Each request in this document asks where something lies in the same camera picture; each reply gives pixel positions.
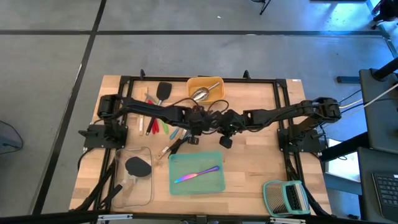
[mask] gray floor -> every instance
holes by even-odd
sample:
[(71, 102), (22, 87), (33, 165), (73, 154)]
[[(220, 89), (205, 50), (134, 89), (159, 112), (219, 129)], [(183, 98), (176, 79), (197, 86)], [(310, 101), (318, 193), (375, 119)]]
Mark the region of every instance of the gray floor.
[[(0, 2), (0, 29), (88, 29), (100, 1)], [(365, 3), (272, 1), (263, 16), (249, 0), (108, 0), (100, 30), (369, 30)], [(0, 119), (13, 124), (26, 141), (22, 151), (0, 156), (0, 216), (29, 212), (45, 161), (60, 123), (88, 36), (0, 35)], [(299, 78), (308, 99), (338, 100), (360, 88), (337, 84), (339, 75), (358, 74), (392, 60), (376, 36), (124, 35), (97, 36), (44, 212), (68, 209), (85, 129), (103, 75), (219, 75)], [(363, 112), (326, 128), (344, 140), (366, 130)], [(333, 213), (358, 210), (358, 200), (328, 191)]]

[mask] wooden tabletop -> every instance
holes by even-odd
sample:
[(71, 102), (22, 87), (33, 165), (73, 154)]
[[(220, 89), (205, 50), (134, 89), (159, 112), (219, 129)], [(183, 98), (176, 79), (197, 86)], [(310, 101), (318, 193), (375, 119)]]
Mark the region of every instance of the wooden tabletop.
[[(120, 76), (105, 75), (99, 90), (98, 100), (94, 110), (93, 121), (97, 120), (96, 109), (101, 96), (118, 92)], [(141, 97), (142, 89), (147, 87), (148, 93), (155, 96), (159, 82), (135, 81), (132, 97)], [(170, 98), (162, 105), (167, 106), (187, 97), (185, 82), (171, 82)], [(305, 99), (300, 80), (287, 80), (290, 103), (298, 103)], [(225, 100), (229, 108), (238, 113), (243, 110), (276, 108), (272, 85), (263, 83), (225, 83)], [(282, 89), (279, 90), (283, 102)], [(181, 105), (192, 106), (185, 102)], [(220, 103), (214, 109), (222, 109)], [(295, 118), (298, 123), (303, 118)], [(144, 130), (150, 118), (144, 118)], [(165, 134), (162, 126), (160, 132), (149, 136), (139, 135), (138, 115), (129, 114), (127, 117), (129, 132), (126, 148), (148, 147), (155, 156), (165, 146), (170, 144), (169, 135)], [(223, 169), (226, 188), (222, 193), (201, 194), (188, 196), (174, 196), (169, 192), (169, 166), (167, 156), (157, 161), (153, 159), (153, 196), (152, 201), (141, 207), (114, 208), (114, 212), (142, 212), (142, 213), (172, 213), (172, 214), (209, 214), (209, 215), (269, 215), (262, 196), (262, 186), (270, 180), (286, 180), (283, 155), (279, 151), (276, 129), (277, 122), (257, 133), (243, 132), (232, 137), (231, 149), (225, 149), (218, 144), (220, 134), (200, 136), (199, 145), (184, 144), (178, 153), (192, 153), (203, 151), (221, 151), (223, 154)], [(169, 126), (170, 133), (175, 127)], [(104, 149), (94, 149), (82, 160), (73, 191), (70, 208), (79, 206), (98, 182), (104, 156)], [(320, 163), (309, 153), (301, 153), (302, 168), (307, 188), (322, 208), (331, 212), (328, 195), (323, 180)]]

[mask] iridescent butter knife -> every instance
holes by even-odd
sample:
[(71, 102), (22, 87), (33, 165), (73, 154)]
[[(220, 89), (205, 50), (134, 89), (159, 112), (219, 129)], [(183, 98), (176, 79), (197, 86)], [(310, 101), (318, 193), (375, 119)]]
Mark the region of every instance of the iridescent butter knife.
[(176, 184), (176, 183), (179, 183), (179, 182), (183, 182), (183, 181), (192, 179), (192, 178), (197, 177), (197, 176), (202, 175), (202, 174), (207, 174), (209, 172), (218, 171), (219, 169), (220, 169), (219, 166), (215, 166), (215, 167), (212, 167), (210, 169), (207, 169), (207, 170), (199, 172), (199, 173), (187, 174), (187, 175), (184, 175), (184, 176), (178, 178), (177, 180), (175, 180), (174, 183)]

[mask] metal spoon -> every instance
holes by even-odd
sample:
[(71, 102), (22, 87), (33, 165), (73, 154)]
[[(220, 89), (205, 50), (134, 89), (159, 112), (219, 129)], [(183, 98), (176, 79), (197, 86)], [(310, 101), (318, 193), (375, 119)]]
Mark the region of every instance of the metal spoon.
[(210, 90), (214, 89), (216, 86), (218, 86), (220, 83), (217, 82), (216, 84), (212, 85), (209, 88), (206, 87), (201, 87), (197, 89), (191, 96), (191, 98), (195, 101), (203, 101), (209, 97)]

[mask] teal tray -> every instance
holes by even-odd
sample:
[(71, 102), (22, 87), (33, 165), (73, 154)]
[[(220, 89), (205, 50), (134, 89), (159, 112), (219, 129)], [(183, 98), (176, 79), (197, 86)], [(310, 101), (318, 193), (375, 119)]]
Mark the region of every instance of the teal tray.
[[(219, 166), (215, 172), (174, 183), (178, 178)], [(191, 154), (173, 154), (169, 157), (170, 194), (191, 195), (222, 192), (225, 190), (223, 156), (219, 151)]]

